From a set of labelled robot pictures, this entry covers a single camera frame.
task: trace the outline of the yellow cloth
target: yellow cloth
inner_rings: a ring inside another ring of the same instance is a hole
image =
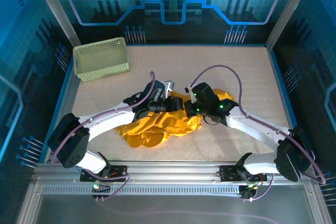
[[[233,96],[221,90],[214,89],[220,100],[231,99]],[[171,96],[180,97],[183,103],[190,100],[189,95],[182,95],[177,92],[171,92]],[[184,109],[176,112],[160,113],[154,118],[145,117],[136,122],[115,128],[130,147],[154,147],[166,141],[170,136],[184,136],[202,127],[202,116],[188,118]]]

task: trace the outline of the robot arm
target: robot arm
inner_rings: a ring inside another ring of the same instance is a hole
[[[273,152],[265,154],[246,153],[237,163],[237,169],[243,177],[264,173],[280,173],[285,178],[297,182],[310,166],[304,156],[283,132],[293,137],[315,159],[307,135],[298,127],[289,129],[252,115],[238,103],[225,99],[219,100],[207,83],[188,86],[186,91],[191,99],[184,106],[189,117],[203,115],[217,124],[240,130],[263,142]]]
[[[72,113],[65,115],[47,142],[54,152],[72,130],[83,122],[89,120],[89,123],[85,127],[82,126],[76,130],[74,135],[57,153],[57,158],[63,167],[79,166],[102,176],[104,170],[109,169],[110,164],[101,153],[97,155],[87,150],[92,139],[115,127],[146,117],[149,112],[172,112],[182,108],[183,102],[181,98],[169,96],[174,87],[172,81],[155,81],[153,90],[148,98],[141,104],[131,108],[130,106],[137,104],[145,98],[150,92],[150,87],[151,84],[148,83],[144,91],[126,98],[119,105],[97,114],[81,116],[79,118],[75,117]]]

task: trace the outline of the wire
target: wire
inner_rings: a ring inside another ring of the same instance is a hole
[[[104,180],[104,181],[111,181],[111,180],[117,180],[117,179],[121,179],[121,178],[126,178],[126,181],[124,184],[122,184],[121,187],[119,187],[118,190],[116,190],[113,194],[107,196],[107,197],[101,197],[100,199],[97,197],[96,198],[96,201],[98,200],[101,200],[101,201],[104,201],[104,200],[107,200],[109,198],[112,198],[113,196],[115,196],[118,192],[121,191],[122,188],[124,188],[124,186],[128,183],[128,181],[130,180],[131,176],[130,175],[124,175],[124,176],[119,176],[119,177],[114,177],[114,178],[104,178],[104,177],[100,177],[98,176],[97,174],[94,174],[92,171],[90,170],[86,170],[86,169],[83,169],[85,170],[85,172],[87,172],[89,175],[91,175],[92,177],[96,178],[96,179],[99,179],[99,180]]]
[[[206,116],[203,116],[203,120],[205,123],[209,124],[209,125],[212,125],[212,126],[216,126],[219,122],[215,123],[215,124],[212,124],[212,123],[208,123],[207,120],[205,119]]]
[[[260,196],[258,196],[257,198],[255,198],[256,195],[257,195],[257,193],[256,193],[256,195],[255,195],[252,199],[243,199],[243,201],[244,201],[244,202],[246,202],[246,201],[251,201],[251,202],[252,202],[252,201],[259,200],[259,199],[263,198],[263,196],[265,196],[266,193],[268,193],[268,191],[270,190],[270,188],[271,188],[273,182],[274,182],[274,174],[272,174],[272,179],[271,179],[271,181],[270,181],[268,187],[266,188],[266,190],[265,190]]]
[[[319,176],[320,176],[320,180],[319,179],[317,179],[317,178],[314,178],[314,177],[312,177],[312,176],[310,176],[310,175],[308,175],[307,176],[307,174],[304,174],[306,177],[308,177],[308,178],[310,178],[310,179],[312,179],[312,180],[314,180],[314,181],[316,181],[316,182],[318,182],[318,183],[320,183],[320,184],[325,184],[326,183],[326,180],[325,180],[325,177],[324,177],[324,175],[323,175],[323,173],[322,173],[322,171],[321,171],[321,169],[319,168],[319,166],[315,163],[315,161],[311,158],[311,156],[309,155],[309,153],[296,141],[296,140],[294,140],[294,138],[292,138],[290,135],[288,135],[288,134],[286,134],[285,132],[283,132],[283,131],[279,131],[277,128],[275,128],[275,127],[273,127],[272,125],[269,125],[268,123],[265,123],[265,122],[262,122],[262,121],[260,121],[260,120],[258,120],[258,119],[256,119],[256,118],[254,118],[253,116],[250,116],[250,115],[247,115],[247,113],[243,110],[243,107],[242,107],[242,95],[243,95],[243,84],[241,83],[241,79],[240,79],[240,77],[239,77],[239,75],[237,74],[237,72],[234,70],[234,69],[232,69],[231,67],[228,67],[228,66],[226,66],[226,65],[214,65],[214,66],[211,66],[211,67],[208,67],[208,68],[206,68],[206,69],[204,69],[196,78],[195,78],[195,80],[191,83],[191,87],[195,84],[195,82],[201,77],[201,75],[202,74],[204,74],[206,71],[208,71],[208,70],[210,70],[210,69],[213,69],[213,68],[226,68],[226,69],[228,69],[228,70],[230,70],[235,76],[236,76],[236,78],[237,78],[237,80],[238,80],[238,82],[239,82],[239,97],[238,97],[238,106],[239,106],[239,109],[240,109],[240,111],[242,112],[242,114],[245,116],[245,117],[247,117],[247,118],[249,118],[249,119],[251,119],[251,120],[253,120],[253,121],[255,121],[255,122],[257,122],[257,123],[259,123],[259,124],[261,124],[261,125],[263,125],[263,126],[265,126],[265,127],[268,127],[269,129],[271,129],[271,130],[273,130],[273,131],[275,131],[275,132],[279,132],[279,134],[281,134],[282,136],[285,136],[286,138],[288,138],[304,155],[305,155],[305,157],[309,160],[309,162],[312,164],[312,166],[315,168],[315,170],[316,170],[316,172],[319,174]]]
[[[154,84],[155,84],[155,74],[153,71],[150,72],[150,75],[151,75],[151,78],[152,78],[152,84],[151,84],[151,87],[148,91],[148,93],[144,96],[144,98],[142,98],[139,102],[133,104],[133,105],[130,105],[130,106],[126,106],[124,108],[120,108],[118,109],[118,111],[126,111],[126,110],[129,110],[133,107],[136,107],[138,105],[140,105],[142,102],[144,102],[148,97],[149,95],[151,94],[151,92],[153,91],[153,88],[154,88]],[[56,156],[57,154],[59,153],[59,151],[62,149],[62,147],[65,145],[65,143],[83,126],[87,125],[88,123],[91,123],[92,121],[94,121],[95,119],[101,117],[101,116],[104,116],[106,114],[110,114],[111,112],[114,112],[116,113],[116,110],[115,108],[111,109],[111,110],[107,110],[107,111],[104,111],[104,112],[101,112],[97,115],[94,115],[93,117],[87,119],[86,121],[82,122],[81,124],[79,124],[76,128],[74,128],[72,131],[70,131],[70,133],[63,139],[63,141],[59,144],[59,146],[57,147],[57,149],[55,150],[54,154],[52,155],[52,158],[50,160],[51,164],[55,164],[55,159],[56,159]]]
[[[153,88],[154,88],[154,84],[155,84],[155,73],[153,71],[150,72],[150,75],[151,75],[151,78],[152,78],[152,84],[151,84],[151,87],[148,91],[148,93],[144,96],[144,98],[142,98],[139,102],[131,105],[131,106],[126,106],[124,108],[120,108],[118,109],[118,111],[125,111],[125,110],[128,110],[128,109],[131,109],[133,107],[136,107],[138,106],[139,104],[141,104],[142,102],[144,102],[148,97],[149,95],[151,94],[151,92],[153,91]],[[64,139],[63,141],[59,144],[59,146],[57,147],[57,149],[55,150],[54,154],[52,155],[51,157],[51,164],[55,165],[55,158],[57,156],[57,154],[59,153],[59,151],[62,149],[62,147],[65,145],[65,143],[83,126],[87,125],[88,123],[91,123],[92,121],[94,121],[95,119],[101,117],[101,116],[104,116],[106,114],[109,114],[111,112],[115,112],[116,113],[116,110],[113,108],[111,110],[107,110],[105,112],[101,112],[95,116],[93,116],[92,118],[90,119],[87,119],[86,121],[84,121],[83,123],[81,123],[80,125],[78,125],[76,128],[74,128]],[[99,180],[116,180],[116,179],[120,179],[120,178],[127,178],[127,180],[125,181],[125,183],[117,190],[115,191],[113,194],[109,195],[108,197],[102,197],[100,200],[104,201],[106,199],[109,199],[111,197],[113,197],[114,195],[116,195],[126,184],[127,182],[130,180],[130,176],[129,175],[125,175],[125,176],[120,176],[120,177],[114,177],[114,178],[103,178],[103,177],[100,177],[96,174],[94,174],[93,172],[89,171],[89,170],[86,170],[84,169],[88,174],[90,174],[92,177],[96,178],[96,179],[99,179]]]

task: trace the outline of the table surface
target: table surface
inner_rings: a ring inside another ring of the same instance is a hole
[[[150,71],[158,80],[172,80],[174,90],[184,88],[205,68],[224,64],[239,74],[243,83],[244,109],[279,125],[288,126],[268,52],[264,47],[220,46],[137,46],[128,47],[130,71],[81,82],[72,112],[76,116],[109,109],[140,92],[150,82]],[[238,99],[236,77],[226,69],[213,69],[200,81],[220,88]],[[237,161],[247,152],[266,153],[270,149],[249,135],[223,125],[203,127],[183,137],[170,137],[153,148],[131,148],[114,130],[97,136],[90,150],[102,152],[110,160]]]

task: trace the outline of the basket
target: basket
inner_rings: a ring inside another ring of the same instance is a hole
[[[124,38],[108,39],[74,47],[74,72],[91,81],[130,70]]]

